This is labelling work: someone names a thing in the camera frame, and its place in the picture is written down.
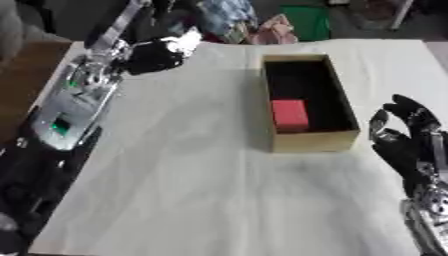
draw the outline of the black robotic glove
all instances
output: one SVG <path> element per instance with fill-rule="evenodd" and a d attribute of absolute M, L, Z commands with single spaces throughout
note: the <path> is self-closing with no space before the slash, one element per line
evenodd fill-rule
<path fill-rule="evenodd" d="M 375 152 L 401 175 L 404 190 L 412 198 L 417 185 L 430 184 L 432 174 L 438 175 L 432 140 L 434 132 L 442 137 L 445 148 L 448 147 L 448 135 L 440 131 L 440 122 L 423 105 L 402 95 L 394 95 L 393 102 L 384 104 L 370 120 L 370 139 L 374 142 Z M 406 124 L 410 136 L 384 128 L 388 112 Z"/>

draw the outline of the table surface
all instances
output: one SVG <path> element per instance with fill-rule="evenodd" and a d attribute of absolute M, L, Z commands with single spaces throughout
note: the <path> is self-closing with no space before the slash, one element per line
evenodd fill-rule
<path fill-rule="evenodd" d="M 81 51 L 73 45 L 63 63 Z M 352 150 L 266 152 L 261 57 L 295 53 L 332 59 L 361 126 Z M 204 43 L 184 66 L 127 76 L 121 90 L 33 252 L 418 255 L 399 214 L 400 178 L 371 150 L 366 131 L 394 93 L 448 124 L 448 77 L 422 42 Z"/>

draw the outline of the green bin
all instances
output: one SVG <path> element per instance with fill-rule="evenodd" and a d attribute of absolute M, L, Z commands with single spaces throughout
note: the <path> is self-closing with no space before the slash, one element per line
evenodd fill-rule
<path fill-rule="evenodd" d="M 328 9 L 316 6 L 282 6 L 282 12 L 294 26 L 299 41 L 320 41 L 330 38 Z"/>

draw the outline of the person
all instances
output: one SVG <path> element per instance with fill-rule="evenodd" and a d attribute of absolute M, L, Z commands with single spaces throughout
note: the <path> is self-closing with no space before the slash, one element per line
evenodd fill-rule
<path fill-rule="evenodd" d="M 17 55 L 25 43 L 37 41 L 69 41 L 26 24 L 17 12 L 14 0 L 0 1 L 0 70 Z"/>

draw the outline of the floor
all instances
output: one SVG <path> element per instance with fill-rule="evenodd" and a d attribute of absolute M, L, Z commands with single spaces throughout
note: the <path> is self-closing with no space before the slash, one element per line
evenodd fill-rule
<path fill-rule="evenodd" d="M 83 40 L 112 0 L 47 0 L 55 13 L 61 36 Z M 251 0 L 260 21 L 280 12 L 281 5 L 323 5 L 324 0 Z M 419 38 L 442 41 L 448 37 L 448 19 L 444 15 L 423 15 L 414 12 L 398 31 L 363 30 L 358 28 L 347 7 L 330 8 L 332 38 Z"/>

